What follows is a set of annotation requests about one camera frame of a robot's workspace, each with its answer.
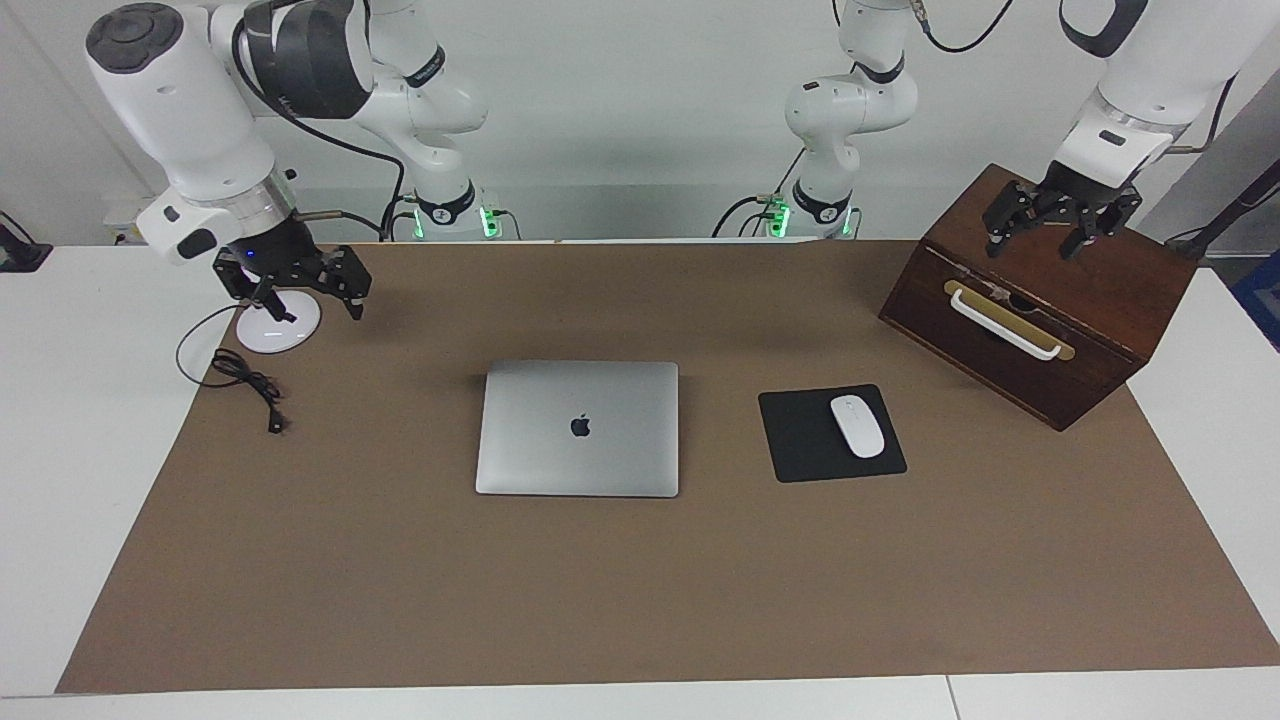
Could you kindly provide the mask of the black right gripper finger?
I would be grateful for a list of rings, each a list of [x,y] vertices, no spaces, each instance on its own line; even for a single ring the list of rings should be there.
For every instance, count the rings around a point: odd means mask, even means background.
[[[335,249],[335,291],[349,316],[358,322],[372,277],[353,249]]]
[[[246,281],[243,286],[243,300],[246,300],[251,307],[268,311],[274,322],[293,323],[297,320],[297,316],[288,311],[284,301],[276,292],[274,278]]]

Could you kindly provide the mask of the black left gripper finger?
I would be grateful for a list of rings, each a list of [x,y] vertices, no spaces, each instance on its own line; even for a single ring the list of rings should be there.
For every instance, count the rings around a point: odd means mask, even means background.
[[[1007,182],[983,213],[988,234],[986,255],[998,258],[1011,237],[1042,225],[1050,209],[1050,190],[1023,181]]]
[[[1074,201],[1068,211],[1074,228],[1060,243],[1060,258],[1070,261],[1097,238],[1115,236],[1142,202],[1140,195],[1120,195],[1110,202]]]

